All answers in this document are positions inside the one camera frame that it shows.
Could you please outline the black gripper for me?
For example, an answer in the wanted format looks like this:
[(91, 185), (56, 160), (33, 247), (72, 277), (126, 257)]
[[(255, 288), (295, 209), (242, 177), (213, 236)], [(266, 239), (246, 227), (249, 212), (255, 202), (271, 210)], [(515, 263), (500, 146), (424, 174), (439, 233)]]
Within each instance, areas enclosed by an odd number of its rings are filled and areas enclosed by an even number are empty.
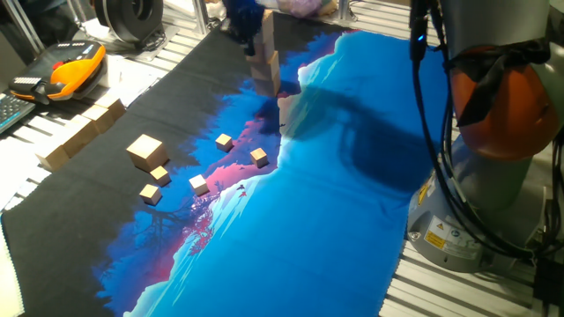
[(221, 30), (242, 38), (242, 48), (245, 55), (255, 55), (255, 37), (262, 27), (265, 8), (256, 0), (223, 0), (226, 8), (226, 18), (221, 24)]

